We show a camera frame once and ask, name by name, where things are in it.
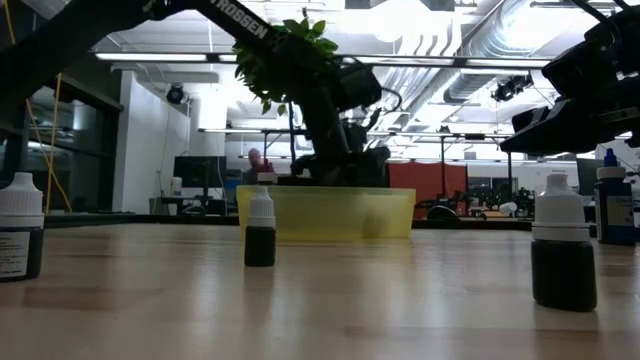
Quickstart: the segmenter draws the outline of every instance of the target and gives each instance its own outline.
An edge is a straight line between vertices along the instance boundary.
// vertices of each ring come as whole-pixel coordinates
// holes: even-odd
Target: table surface
[[[242,263],[236,227],[51,230],[0,284],[2,359],[638,359],[640,251],[596,245],[599,305],[531,298],[530,234],[415,231]]]

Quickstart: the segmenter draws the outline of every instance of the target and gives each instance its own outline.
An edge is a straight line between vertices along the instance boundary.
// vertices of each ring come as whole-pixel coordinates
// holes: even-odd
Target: translucent yellow tub
[[[244,238],[255,186],[238,186]],[[273,186],[278,241],[408,239],[415,190]]]

